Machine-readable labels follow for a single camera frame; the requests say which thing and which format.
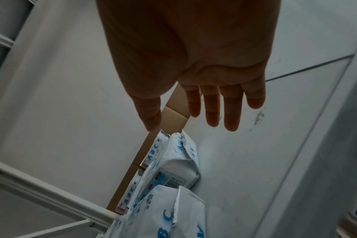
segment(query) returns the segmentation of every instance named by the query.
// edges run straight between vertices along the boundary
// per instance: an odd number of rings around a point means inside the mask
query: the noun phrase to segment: hand
[[[264,71],[280,0],[97,0],[109,49],[126,92],[146,129],[161,122],[160,96],[175,82],[186,91],[191,116],[201,110],[237,130],[242,98],[265,101]]]

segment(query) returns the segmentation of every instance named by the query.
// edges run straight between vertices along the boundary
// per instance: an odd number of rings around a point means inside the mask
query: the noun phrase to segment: stain
[[[264,118],[265,114],[262,113],[263,111],[260,111],[257,116],[256,116],[256,120],[254,121],[254,124],[257,125],[257,124],[260,124],[262,119]]]

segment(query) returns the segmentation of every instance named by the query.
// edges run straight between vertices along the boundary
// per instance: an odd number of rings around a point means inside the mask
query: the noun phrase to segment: barcode
[[[165,186],[177,189],[177,188],[179,188],[180,184],[176,183],[175,181],[169,180]]]

